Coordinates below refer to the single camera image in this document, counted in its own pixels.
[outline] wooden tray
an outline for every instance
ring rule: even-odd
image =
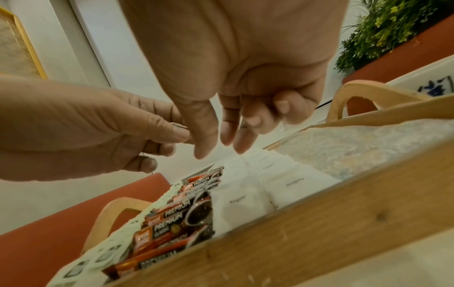
[[[384,109],[341,119],[351,96],[369,98]],[[453,107],[454,96],[429,98],[353,81],[336,93],[327,122],[314,127],[454,119]],[[454,227],[453,155],[450,138],[108,286],[291,287],[449,230]]]

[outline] hand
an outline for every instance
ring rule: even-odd
[[[189,131],[173,104],[115,89],[0,77],[0,178],[60,180],[151,173]]]
[[[221,141],[238,153],[281,120],[319,104],[347,0],[120,0],[162,88],[205,157]]]

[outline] orange cushion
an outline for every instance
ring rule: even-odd
[[[161,174],[153,174],[0,235],[0,286],[46,286],[61,267],[80,256],[97,216],[109,202],[120,197],[154,202],[169,188]],[[122,213],[115,227],[136,215]]]

